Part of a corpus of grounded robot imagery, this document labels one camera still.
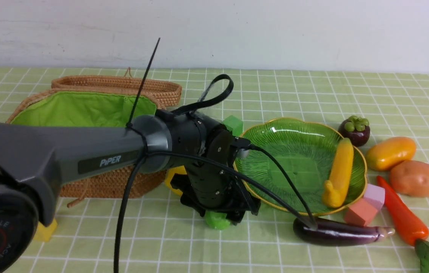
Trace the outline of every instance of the leaf-shaped plate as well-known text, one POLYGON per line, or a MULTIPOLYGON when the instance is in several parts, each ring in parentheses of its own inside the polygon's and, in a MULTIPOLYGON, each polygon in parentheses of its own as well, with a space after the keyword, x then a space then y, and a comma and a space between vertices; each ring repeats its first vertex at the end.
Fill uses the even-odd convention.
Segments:
MULTIPOLYGON (((329 126, 293 118, 279 118, 249 128, 242 137, 267 150, 279 161, 314 216, 341 211, 365 193, 368 184, 365 157, 353 146, 353 171, 343 206, 334 209, 322 203, 324 181, 329 178, 337 145, 343 139, 341 134, 329 126)), ((271 190, 301 214, 307 215, 282 172, 266 155, 250 151, 245 159, 237 159, 234 167, 271 190)), ((245 181, 244 184, 255 197, 277 209, 287 211, 261 190, 245 181)))

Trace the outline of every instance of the basket handle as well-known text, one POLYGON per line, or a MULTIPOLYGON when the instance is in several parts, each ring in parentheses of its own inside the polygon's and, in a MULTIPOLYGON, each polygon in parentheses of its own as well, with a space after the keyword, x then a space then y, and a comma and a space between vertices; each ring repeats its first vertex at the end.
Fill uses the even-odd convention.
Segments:
POLYGON ((126 77, 126 76, 127 76, 127 73, 128 73, 128 75, 129 75, 131 78, 133 78, 133 77, 132 77, 132 74, 130 73, 130 67, 128 67, 128 68, 127 68, 127 71, 125 71, 124 77, 126 77))
POLYGON ((88 190, 88 184, 90 183, 90 180, 86 180, 85 185, 83 186, 83 192, 81 193, 80 197, 78 197, 77 199, 69 202, 66 206, 68 209, 76 206, 77 204, 79 204, 81 201, 83 201, 83 199, 85 199, 85 195, 86 195, 86 191, 88 190))

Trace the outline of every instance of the table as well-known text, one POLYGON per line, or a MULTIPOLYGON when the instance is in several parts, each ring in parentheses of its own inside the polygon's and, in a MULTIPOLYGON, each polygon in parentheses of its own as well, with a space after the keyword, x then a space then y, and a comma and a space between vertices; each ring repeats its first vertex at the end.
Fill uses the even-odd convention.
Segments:
MULTIPOLYGON (((0 67, 0 121, 29 95, 50 88, 66 75, 122 76, 125 69, 0 67)), ((133 71, 142 77, 144 71, 133 71)), ((183 86, 181 104, 198 99, 220 73, 235 81, 232 95, 205 110, 217 119, 234 115, 245 129, 280 116, 336 127, 357 114, 370 121, 372 137, 361 148, 394 135, 416 140, 416 160, 429 162, 429 75, 342 71, 267 71, 239 69, 153 69, 150 78, 183 86)), ((370 183, 377 173, 369 171, 370 183)), ((429 199, 403 197, 429 226, 429 199)), ((9 273, 112 272, 119 200, 87 199, 72 209, 62 198, 58 229, 48 243, 32 242, 9 273)), ((401 273, 418 272, 411 247, 398 236, 350 248, 302 243, 292 232, 293 217, 262 205, 259 216, 224 231, 211 230, 178 196, 160 185, 142 199, 130 200, 124 223, 121 271, 142 273, 401 273)), ((340 219, 340 215, 331 219, 340 219)), ((392 225, 386 211, 372 225, 392 225)))

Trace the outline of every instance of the white wall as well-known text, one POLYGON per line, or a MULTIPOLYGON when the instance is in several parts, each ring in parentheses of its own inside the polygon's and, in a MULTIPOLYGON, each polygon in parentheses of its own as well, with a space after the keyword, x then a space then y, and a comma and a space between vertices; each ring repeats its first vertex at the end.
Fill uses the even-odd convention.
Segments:
POLYGON ((0 66, 429 72, 429 0, 0 0, 0 66))

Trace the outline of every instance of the wicker basket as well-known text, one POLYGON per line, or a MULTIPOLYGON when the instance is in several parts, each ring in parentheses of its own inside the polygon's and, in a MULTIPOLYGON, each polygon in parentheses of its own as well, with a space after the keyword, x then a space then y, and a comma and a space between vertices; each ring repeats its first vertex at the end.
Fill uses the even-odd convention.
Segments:
MULTIPOLYGON (((51 88, 69 88, 79 90, 139 90, 142 79, 133 78, 130 67, 123 77, 101 75, 65 76, 51 82, 51 88)), ((146 79, 142 95, 148 95, 164 104, 165 107, 177 106, 181 99, 183 87, 176 83, 146 79)))
MULTIPOLYGON (((113 94, 113 95, 136 95, 135 90, 125 89, 108 89, 103 88, 101 90, 86 90, 86 89, 62 89, 53 88, 44 92, 32 95, 26 98, 9 117, 7 123, 14 123, 16 117, 23 113, 31 105, 36 104, 42 100, 50 98, 51 96, 61 92, 94 92, 102 94, 113 94)), ((165 108, 165 105, 159 102, 156 98, 152 97, 151 93, 144 93, 143 97, 153 102, 157 108, 165 108)), ((83 198, 122 198, 125 185, 128 177, 133 169, 133 166, 127 166, 122 169, 109 171, 101 175, 93 176, 87 179, 76 181, 67 185, 64 185, 60 192, 62 197, 76 197, 77 199, 68 204, 68 207, 74 206, 78 202, 81 202, 83 198)), ((159 186, 166 176, 166 171, 160 171, 158 173, 142 174, 139 173, 135 177, 132 190, 130 192, 130 198, 142 197, 144 194, 153 190, 159 186)))

